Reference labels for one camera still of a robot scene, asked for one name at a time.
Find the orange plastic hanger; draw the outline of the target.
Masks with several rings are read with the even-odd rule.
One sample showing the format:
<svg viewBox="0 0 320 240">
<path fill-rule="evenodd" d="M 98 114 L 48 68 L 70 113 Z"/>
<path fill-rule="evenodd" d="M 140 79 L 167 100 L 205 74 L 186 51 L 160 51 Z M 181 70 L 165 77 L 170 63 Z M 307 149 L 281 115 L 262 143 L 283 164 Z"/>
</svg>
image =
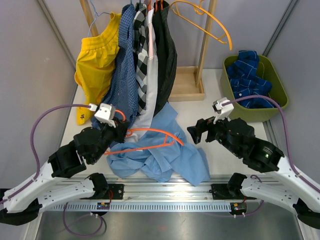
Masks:
<svg viewBox="0 0 320 240">
<path fill-rule="evenodd" d="M 176 122 L 178 113 L 166 104 L 153 118 L 150 128 L 132 128 L 128 130 L 127 140 L 118 143 L 104 154 L 106 156 L 124 153 L 142 153 L 149 150 L 164 150 L 172 146 L 183 147 L 185 133 Z"/>
</svg>

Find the light blue shirt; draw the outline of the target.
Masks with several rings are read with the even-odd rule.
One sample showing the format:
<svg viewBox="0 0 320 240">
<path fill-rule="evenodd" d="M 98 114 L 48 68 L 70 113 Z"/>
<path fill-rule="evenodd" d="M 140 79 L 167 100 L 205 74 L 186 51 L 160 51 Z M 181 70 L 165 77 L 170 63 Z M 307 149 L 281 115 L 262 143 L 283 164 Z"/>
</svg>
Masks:
<svg viewBox="0 0 320 240">
<path fill-rule="evenodd" d="M 203 149 L 189 143 L 186 134 L 183 140 L 185 146 L 107 155 L 106 160 L 112 172 L 120 178 L 141 171 L 160 183 L 167 182 L 173 173 L 179 174 L 194 186 L 210 180 L 209 164 Z"/>
</svg>

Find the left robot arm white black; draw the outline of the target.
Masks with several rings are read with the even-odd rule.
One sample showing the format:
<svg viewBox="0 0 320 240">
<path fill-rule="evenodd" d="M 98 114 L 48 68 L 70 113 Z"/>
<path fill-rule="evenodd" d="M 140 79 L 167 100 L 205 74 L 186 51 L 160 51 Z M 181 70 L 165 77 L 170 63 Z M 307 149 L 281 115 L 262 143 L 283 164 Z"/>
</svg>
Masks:
<svg viewBox="0 0 320 240">
<path fill-rule="evenodd" d="M 27 179 L 28 187 L 2 188 L 0 199 L 4 204 L 0 222 L 21 226 L 60 204 L 78 199 L 103 199 L 109 185 L 102 173 L 92 173 L 79 183 L 59 189 L 52 187 L 85 171 L 87 165 L 94 165 L 113 142 L 123 143 L 128 127 L 128 121 L 119 119 L 115 119 L 114 126 L 102 123 L 100 128 L 86 127 L 48 158 L 38 177 Z"/>
</svg>

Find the black striped shirt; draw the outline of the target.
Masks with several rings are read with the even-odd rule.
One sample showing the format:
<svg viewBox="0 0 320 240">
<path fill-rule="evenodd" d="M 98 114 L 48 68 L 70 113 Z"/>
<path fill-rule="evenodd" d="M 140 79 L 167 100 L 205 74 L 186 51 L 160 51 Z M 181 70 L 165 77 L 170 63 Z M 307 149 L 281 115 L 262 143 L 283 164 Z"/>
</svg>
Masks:
<svg viewBox="0 0 320 240">
<path fill-rule="evenodd" d="M 176 78 L 178 54 L 168 25 L 169 3 L 157 0 L 153 6 L 155 13 L 152 25 L 158 57 L 158 89 L 154 110 L 154 115 L 157 115 L 171 95 Z"/>
</svg>

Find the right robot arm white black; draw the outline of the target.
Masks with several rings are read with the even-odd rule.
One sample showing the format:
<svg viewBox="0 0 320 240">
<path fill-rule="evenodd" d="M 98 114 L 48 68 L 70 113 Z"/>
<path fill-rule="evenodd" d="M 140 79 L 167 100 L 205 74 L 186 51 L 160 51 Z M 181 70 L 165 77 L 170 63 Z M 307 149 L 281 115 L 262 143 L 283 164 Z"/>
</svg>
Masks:
<svg viewBox="0 0 320 240">
<path fill-rule="evenodd" d="M 320 194 L 294 173 L 289 158 L 272 143 L 257 138 L 255 130 L 244 120 L 199 119 L 189 126 L 195 144 L 207 133 L 206 142 L 217 141 L 250 169 L 271 176 L 287 189 L 279 189 L 241 173 L 234 173 L 226 185 L 227 193 L 234 199 L 256 198 L 288 210 L 304 224 L 314 229 L 320 227 Z"/>
</svg>

